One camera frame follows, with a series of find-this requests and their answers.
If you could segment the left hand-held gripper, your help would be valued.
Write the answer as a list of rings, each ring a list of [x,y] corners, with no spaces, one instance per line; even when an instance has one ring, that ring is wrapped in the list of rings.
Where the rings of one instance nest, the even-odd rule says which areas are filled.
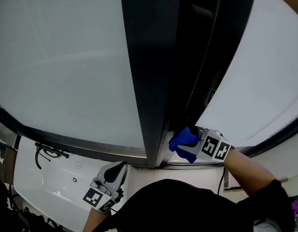
[[[100,213],[108,212],[124,196],[121,186],[127,173],[128,164],[124,161],[103,166],[93,178],[83,201]]]

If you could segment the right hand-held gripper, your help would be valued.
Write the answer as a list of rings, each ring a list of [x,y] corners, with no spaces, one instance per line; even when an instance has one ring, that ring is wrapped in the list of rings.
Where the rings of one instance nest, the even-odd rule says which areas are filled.
[[[217,130],[187,126],[169,141],[169,149],[189,163],[199,159],[222,163],[234,147]]]

